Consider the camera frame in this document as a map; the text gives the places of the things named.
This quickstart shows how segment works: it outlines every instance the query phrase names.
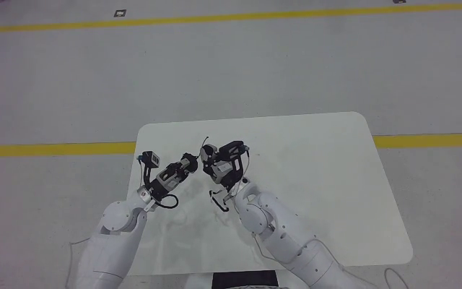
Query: yellow line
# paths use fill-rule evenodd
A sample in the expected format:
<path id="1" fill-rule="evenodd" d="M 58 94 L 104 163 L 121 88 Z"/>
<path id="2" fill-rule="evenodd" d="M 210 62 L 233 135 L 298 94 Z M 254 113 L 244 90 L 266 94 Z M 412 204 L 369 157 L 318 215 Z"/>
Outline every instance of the yellow line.
<path id="1" fill-rule="evenodd" d="M 462 134 L 374 136 L 374 142 L 378 149 L 462 147 Z"/>
<path id="2" fill-rule="evenodd" d="M 418 134 L 374 136 L 378 149 L 420 147 L 462 147 L 462 134 Z M 13 144 L 0 145 L 0 157 L 53 155 L 129 155 L 135 142 L 95 142 L 81 144 Z"/>
<path id="3" fill-rule="evenodd" d="M 85 28 L 103 27 L 128 27 L 142 25 L 167 25 L 180 23 L 200 23 L 200 22 L 219 22 L 219 21 L 242 21 L 242 20 L 267 20 L 280 18 L 311 18 L 311 17 L 336 17 L 352 16 L 365 14 L 390 14 L 390 13 L 409 13 L 409 12 L 430 12 L 462 10 L 462 4 L 428 4 L 428 5 L 397 5 L 390 7 L 370 7 L 370 8 L 347 8 L 347 9 L 327 9 L 327 10 L 308 10 L 292 12 L 263 12 L 248 14 L 229 14 L 229 15 L 209 15 L 192 17 L 174 18 L 150 18 L 137 20 L 113 20 L 101 22 L 78 22 L 78 23 L 53 23 L 53 24 L 32 24 L 16 26 L 0 26 L 0 32 L 13 31 L 37 31 L 37 30 L 68 30 Z"/>
<path id="4" fill-rule="evenodd" d="M 0 146 L 0 157 L 133 154 L 135 142 L 87 144 L 17 144 Z"/>

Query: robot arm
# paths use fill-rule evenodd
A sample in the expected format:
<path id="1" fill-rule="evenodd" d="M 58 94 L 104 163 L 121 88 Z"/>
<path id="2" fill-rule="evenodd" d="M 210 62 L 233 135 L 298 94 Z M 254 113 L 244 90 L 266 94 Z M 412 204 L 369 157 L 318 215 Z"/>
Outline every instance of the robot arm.
<path id="1" fill-rule="evenodd" d="M 277 197 L 244 178 L 235 196 L 241 223 L 265 248 L 312 289 L 365 289 L 370 284 L 343 270 L 316 235 Z"/>
<path id="2" fill-rule="evenodd" d="M 235 152 L 233 158 L 222 153 L 228 151 Z M 226 205 L 226 201 L 232 199 L 244 227 L 260 238 L 275 261 L 310 288 L 368 288 L 370 284 L 343 270 L 294 212 L 273 194 L 261 191 L 248 178 L 243 177 L 240 156 L 248 151 L 243 142 L 231 142 L 219 150 L 210 144 L 202 147 L 200 156 L 204 172 L 228 191 L 223 204 Z"/>
<path id="3" fill-rule="evenodd" d="M 152 152 L 144 152 L 139 157 L 139 161 L 145 164 L 144 186 L 134 191 L 126 201 L 114 202 L 106 207 L 80 260 L 77 289 L 114 289 L 122 283 L 135 258 L 147 213 L 158 207 L 176 207 L 164 206 L 161 201 L 173 196 L 168 193 L 189 173 L 197 170 L 196 158 L 186 153 L 179 162 L 169 164 L 150 181 L 150 171 L 159 167 L 159 158 Z"/>

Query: gray floor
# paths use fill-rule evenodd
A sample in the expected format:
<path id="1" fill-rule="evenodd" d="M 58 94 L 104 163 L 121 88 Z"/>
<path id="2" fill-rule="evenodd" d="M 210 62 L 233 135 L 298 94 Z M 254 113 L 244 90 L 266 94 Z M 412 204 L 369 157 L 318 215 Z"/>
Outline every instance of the gray floor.
<path id="1" fill-rule="evenodd" d="M 121 8 L 139 18 L 385 5 L 9 0 L 0 25 L 111 20 Z M 373 134 L 461 133 L 461 25 L 461 12 L 430 12 L 0 33 L 0 145 L 134 141 L 146 123 L 337 111 L 360 112 Z M 414 247 L 393 268 L 411 288 L 460 287 L 462 148 L 379 154 Z M 68 242 L 125 198 L 131 161 L 0 158 L 0 288 L 62 288 Z M 384 268 L 350 269 L 384 288 Z M 122 288 L 184 282 L 128 277 Z"/>

